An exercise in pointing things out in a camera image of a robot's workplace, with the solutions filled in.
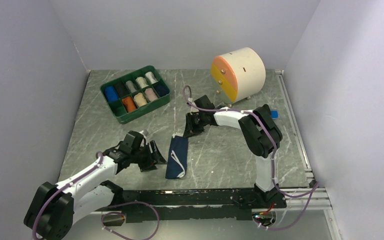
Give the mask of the navy white underwear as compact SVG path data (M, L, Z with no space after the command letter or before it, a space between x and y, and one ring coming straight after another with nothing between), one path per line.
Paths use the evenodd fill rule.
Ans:
M181 179L186 175L188 164L189 141L187 138L173 134L166 165L165 178L168 180Z

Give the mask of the orange cream underwear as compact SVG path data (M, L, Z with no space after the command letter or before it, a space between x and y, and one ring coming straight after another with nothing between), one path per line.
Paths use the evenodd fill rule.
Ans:
M131 96L127 96L121 99L121 102L127 113L131 113L137 109L137 106Z

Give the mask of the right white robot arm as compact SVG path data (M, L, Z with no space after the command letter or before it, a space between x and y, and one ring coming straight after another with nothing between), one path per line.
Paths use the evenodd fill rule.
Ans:
M207 95L187 103L196 111L185 115L184 137L201 134L207 125L241 130L246 145L256 160L255 202L262 208L268 207L278 192L274 163L283 139L279 127L271 117L269 106L265 104L254 110L215 107Z

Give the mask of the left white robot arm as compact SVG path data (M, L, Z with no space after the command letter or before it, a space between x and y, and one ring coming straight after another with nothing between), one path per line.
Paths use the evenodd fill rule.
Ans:
M167 164L147 131L129 131L117 145L95 154L95 161L75 175L57 183L41 184L32 199L23 223L32 230L34 240L61 240L71 227L90 213L138 204L128 198L119 185L109 179L130 165L141 172Z

